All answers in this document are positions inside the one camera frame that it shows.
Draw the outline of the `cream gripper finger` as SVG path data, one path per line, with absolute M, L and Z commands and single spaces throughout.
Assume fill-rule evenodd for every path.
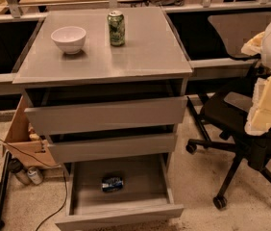
M 255 56 L 257 54 L 260 54 L 263 37 L 264 32 L 260 32 L 253 38 L 249 39 L 246 43 L 243 44 L 241 52 L 248 56 Z
M 271 128 L 271 76 L 258 78 L 253 91 L 252 107 L 244 130 L 248 135 L 261 136 Z

